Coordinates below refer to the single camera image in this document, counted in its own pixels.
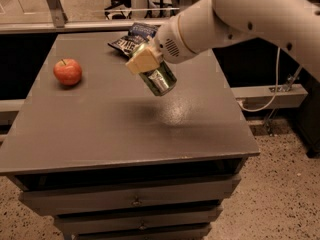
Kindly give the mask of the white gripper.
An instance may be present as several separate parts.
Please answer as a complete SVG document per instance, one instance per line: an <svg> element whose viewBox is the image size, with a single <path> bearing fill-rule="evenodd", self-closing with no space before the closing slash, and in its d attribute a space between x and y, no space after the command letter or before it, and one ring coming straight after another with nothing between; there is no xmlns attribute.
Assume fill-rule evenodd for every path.
<svg viewBox="0 0 320 240"><path fill-rule="evenodd" d="M161 52L150 44L142 44L138 47L126 63L132 74L157 69L163 58L169 63L179 64L196 56L182 38L179 21L179 16L173 16L159 27L154 42Z"/></svg>

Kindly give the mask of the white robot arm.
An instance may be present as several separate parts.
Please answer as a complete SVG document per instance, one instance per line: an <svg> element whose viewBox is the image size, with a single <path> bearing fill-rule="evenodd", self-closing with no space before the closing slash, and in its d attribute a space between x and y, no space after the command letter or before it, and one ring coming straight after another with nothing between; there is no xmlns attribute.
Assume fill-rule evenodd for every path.
<svg viewBox="0 0 320 240"><path fill-rule="evenodd" d="M266 40L320 80L319 8L308 0L199 0L171 17L126 66L134 74L211 49Z"/></svg>

